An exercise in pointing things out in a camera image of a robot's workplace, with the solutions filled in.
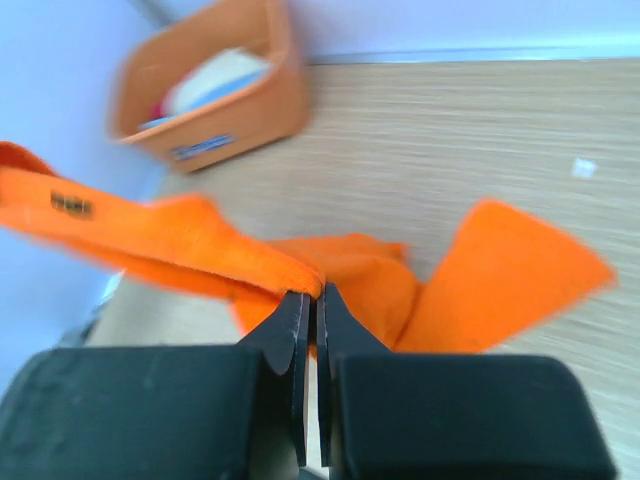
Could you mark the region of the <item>orange t shirt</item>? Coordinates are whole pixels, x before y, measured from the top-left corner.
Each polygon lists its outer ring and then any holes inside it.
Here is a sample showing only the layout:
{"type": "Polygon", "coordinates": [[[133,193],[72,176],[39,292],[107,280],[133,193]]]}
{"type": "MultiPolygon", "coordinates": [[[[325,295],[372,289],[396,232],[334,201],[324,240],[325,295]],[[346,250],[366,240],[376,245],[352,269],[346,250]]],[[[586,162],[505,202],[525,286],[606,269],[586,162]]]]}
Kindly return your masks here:
{"type": "Polygon", "coordinates": [[[475,205],[432,277],[407,247],[352,233],[258,240],[201,194],[139,204],[1,146],[1,223],[159,288],[227,301],[243,332],[288,292],[334,285],[387,347],[479,353],[616,284],[616,270],[565,231],[496,200],[475,205]]]}

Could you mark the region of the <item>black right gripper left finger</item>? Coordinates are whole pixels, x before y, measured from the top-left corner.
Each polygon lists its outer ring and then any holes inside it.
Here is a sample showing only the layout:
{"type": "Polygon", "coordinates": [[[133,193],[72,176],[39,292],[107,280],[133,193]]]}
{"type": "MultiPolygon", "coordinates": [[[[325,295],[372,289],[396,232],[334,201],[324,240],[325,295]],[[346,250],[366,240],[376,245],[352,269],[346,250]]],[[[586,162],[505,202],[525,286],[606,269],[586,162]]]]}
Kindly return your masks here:
{"type": "Polygon", "coordinates": [[[1,402],[5,479],[295,479],[311,300],[227,345],[57,348],[1,402]]]}

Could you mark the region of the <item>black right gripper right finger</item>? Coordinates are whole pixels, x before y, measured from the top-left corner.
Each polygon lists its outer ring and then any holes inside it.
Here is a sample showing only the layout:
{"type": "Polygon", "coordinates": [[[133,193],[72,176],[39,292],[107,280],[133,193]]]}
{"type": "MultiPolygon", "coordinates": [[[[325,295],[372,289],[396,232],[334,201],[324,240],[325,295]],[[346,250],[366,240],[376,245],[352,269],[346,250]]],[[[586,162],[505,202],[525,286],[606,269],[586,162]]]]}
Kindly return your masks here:
{"type": "Polygon", "coordinates": [[[334,285],[316,303],[321,461],[334,479],[612,479],[585,392],[557,359],[402,354],[334,285]]]}

